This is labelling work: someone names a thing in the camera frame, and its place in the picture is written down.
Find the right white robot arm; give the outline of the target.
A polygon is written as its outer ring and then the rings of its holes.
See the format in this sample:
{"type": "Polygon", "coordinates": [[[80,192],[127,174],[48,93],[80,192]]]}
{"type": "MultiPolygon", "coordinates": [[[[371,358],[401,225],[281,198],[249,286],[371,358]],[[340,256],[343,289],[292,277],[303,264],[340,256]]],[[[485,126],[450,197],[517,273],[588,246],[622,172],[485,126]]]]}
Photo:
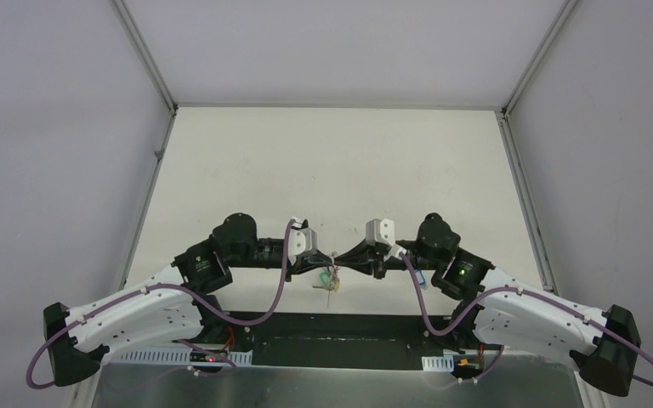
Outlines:
{"type": "Polygon", "coordinates": [[[425,217],[413,241],[397,239],[393,221],[373,219],[366,223],[365,239],[335,263],[375,278],[406,270],[414,283],[418,270],[430,270],[432,286],[459,304],[447,326],[439,328],[419,294],[428,334],[450,338],[462,349],[479,343],[540,355],[600,391],[628,395],[641,345],[629,310],[588,307],[527,285],[462,249],[460,240],[435,212],[425,217]]]}

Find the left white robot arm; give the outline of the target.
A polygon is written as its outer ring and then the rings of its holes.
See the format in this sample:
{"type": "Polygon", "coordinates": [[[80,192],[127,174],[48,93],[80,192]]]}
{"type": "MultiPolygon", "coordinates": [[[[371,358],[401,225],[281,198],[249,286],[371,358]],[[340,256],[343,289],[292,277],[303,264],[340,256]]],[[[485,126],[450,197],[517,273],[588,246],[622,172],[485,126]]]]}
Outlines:
{"type": "Polygon", "coordinates": [[[283,237],[258,237],[253,217],[238,212],[140,283],[83,306],[53,303],[43,311],[44,344],[27,367],[30,388],[65,387],[96,374],[112,359],[152,343],[216,343],[230,326],[269,319],[295,275],[332,266],[308,222],[291,218],[283,237]],[[214,292],[233,281],[231,270],[278,269],[275,298],[258,318],[237,319],[214,292]]]}

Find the metal crescent keyring plate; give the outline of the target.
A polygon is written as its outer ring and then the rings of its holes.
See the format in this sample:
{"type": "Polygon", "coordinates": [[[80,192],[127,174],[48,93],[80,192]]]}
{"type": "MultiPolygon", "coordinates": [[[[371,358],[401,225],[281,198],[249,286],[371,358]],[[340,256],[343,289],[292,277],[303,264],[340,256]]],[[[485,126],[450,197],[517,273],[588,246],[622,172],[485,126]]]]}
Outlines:
{"type": "Polygon", "coordinates": [[[331,295],[334,292],[337,292],[340,287],[340,278],[338,272],[340,267],[336,264],[336,257],[338,256],[337,252],[332,252],[330,254],[330,259],[332,263],[329,266],[326,266],[319,273],[319,281],[313,285],[314,289],[326,291],[326,306],[329,307],[331,301],[331,295]]]}

